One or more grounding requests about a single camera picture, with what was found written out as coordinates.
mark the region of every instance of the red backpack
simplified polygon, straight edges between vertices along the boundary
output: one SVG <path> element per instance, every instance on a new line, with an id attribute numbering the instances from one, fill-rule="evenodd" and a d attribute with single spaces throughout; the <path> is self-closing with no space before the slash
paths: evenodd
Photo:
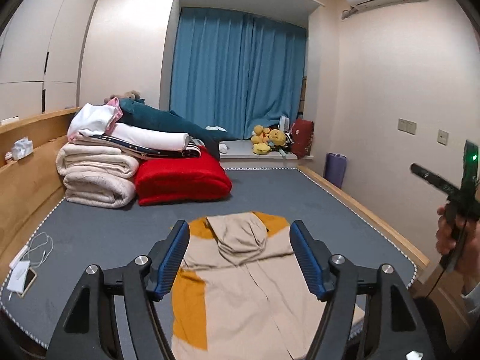
<path id="1" fill-rule="evenodd" d="M 293 139 L 292 153 L 298 159 L 309 155 L 314 137 L 314 123 L 309 120 L 297 119 L 292 124 L 290 132 Z"/>

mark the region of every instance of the phone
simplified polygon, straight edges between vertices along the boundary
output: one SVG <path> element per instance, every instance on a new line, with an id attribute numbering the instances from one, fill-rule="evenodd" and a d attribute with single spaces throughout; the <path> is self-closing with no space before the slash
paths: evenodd
<path id="1" fill-rule="evenodd" d="M 23 292 L 21 294 L 17 293 L 20 298 L 23 298 L 25 296 L 28 289 L 32 286 L 36 278 L 37 272 L 35 272 L 32 268 L 28 268 L 27 276 L 25 278 L 25 285 L 23 286 Z"/>

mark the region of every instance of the yellow stuffed toy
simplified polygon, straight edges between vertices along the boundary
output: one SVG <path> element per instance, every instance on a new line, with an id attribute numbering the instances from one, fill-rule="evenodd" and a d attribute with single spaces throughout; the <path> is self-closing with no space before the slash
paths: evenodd
<path id="1" fill-rule="evenodd" d="M 256 143 L 267 143 L 268 142 L 268 133 L 270 129 L 268 127 L 263 128 L 263 126 L 255 126 L 253 128 L 253 134 L 251 135 L 251 142 Z"/>
<path id="2" fill-rule="evenodd" d="M 272 130 L 268 134 L 268 139 L 275 145 L 275 146 L 285 146 L 287 141 L 287 137 L 283 131 L 280 130 Z"/>
<path id="3" fill-rule="evenodd" d="M 265 155 L 268 154 L 268 152 L 272 150 L 270 146 L 268 146 L 266 143 L 255 143 L 253 145 L 253 152 L 258 155 Z"/>

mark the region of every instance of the beige blanket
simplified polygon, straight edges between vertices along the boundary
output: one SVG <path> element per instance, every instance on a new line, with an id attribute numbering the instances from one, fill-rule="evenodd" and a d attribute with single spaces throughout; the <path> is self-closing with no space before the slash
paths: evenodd
<path id="1" fill-rule="evenodd" d="M 68 202 L 119 208 L 135 197 L 135 185 L 127 179 L 100 172 L 68 172 L 63 183 Z"/>
<path id="2" fill-rule="evenodd" d="M 172 289 L 178 360 L 304 358 L 325 303 L 308 291 L 289 229 L 259 212 L 190 223 Z M 362 317 L 357 307 L 354 323 Z"/>
<path id="3" fill-rule="evenodd" d="M 138 160 L 125 155 L 115 147 L 86 146 L 68 143 L 63 146 L 55 161 L 61 176 L 70 172 L 92 171 L 109 173 L 123 179 L 129 179 L 138 170 Z"/>

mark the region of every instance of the tissue box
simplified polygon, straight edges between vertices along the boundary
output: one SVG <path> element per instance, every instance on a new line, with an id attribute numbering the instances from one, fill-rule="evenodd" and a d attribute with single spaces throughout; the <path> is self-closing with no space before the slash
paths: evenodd
<path id="1" fill-rule="evenodd" d="M 15 161 L 18 161 L 24 157 L 27 157 L 33 152 L 33 142 L 28 140 L 28 137 L 19 139 L 13 144 L 11 148 L 11 154 Z"/>

